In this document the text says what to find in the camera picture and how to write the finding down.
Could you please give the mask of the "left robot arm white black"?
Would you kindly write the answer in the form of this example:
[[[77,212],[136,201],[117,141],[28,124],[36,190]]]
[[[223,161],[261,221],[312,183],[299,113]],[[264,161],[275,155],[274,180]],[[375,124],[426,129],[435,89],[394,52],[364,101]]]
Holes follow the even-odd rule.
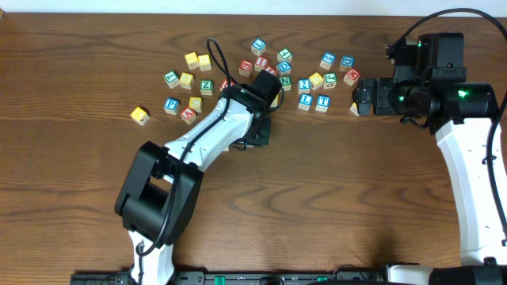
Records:
[[[132,240],[134,283],[171,280],[173,246],[193,216],[204,171],[229,145],[255,139],[280,91],[280,85],[227,87],[191,131],[138,149],[114,207]]]

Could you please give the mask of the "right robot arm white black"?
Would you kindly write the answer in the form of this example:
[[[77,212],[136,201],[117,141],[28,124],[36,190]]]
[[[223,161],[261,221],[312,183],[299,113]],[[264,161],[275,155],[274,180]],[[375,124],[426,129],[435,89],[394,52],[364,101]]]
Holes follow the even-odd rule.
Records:
[[[390,78],[362,78],[353,91],[360,116],[400,116],[435,136],[448,168],[459,219],[460,265],[435,268],[390,264],[387,284],[504,284],[506,228],[497,209],[506,201],[501,141],[488,134],[498,113],[488,83],[466,81],[464,38],[460,33],[431,33],[416,44],[403,40],[387,57]]]

